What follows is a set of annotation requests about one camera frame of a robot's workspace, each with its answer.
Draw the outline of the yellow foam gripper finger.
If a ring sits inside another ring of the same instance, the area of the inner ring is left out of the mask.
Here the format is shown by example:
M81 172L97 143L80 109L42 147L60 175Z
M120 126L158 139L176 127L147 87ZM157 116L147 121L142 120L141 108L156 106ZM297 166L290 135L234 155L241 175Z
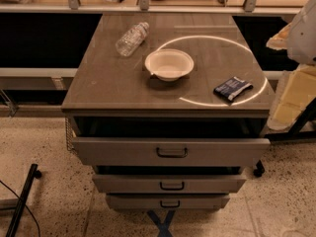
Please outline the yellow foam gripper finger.
M272 130L289 128L315 98L315 65L300 64L294 71L284 72L276 87L268 127Z
M274 50L287 50L287 40L291 24L287 24L277 34L269 38L266 47Z

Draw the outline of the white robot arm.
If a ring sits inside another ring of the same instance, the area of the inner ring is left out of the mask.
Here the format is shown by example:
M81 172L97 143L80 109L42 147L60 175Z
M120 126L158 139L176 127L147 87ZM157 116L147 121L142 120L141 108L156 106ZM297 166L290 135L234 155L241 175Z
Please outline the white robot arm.
M316 0L308 0L293 20L269 38L266 47L285 49L298 63L278 85L268 126L273 130L290 127L316 98Z

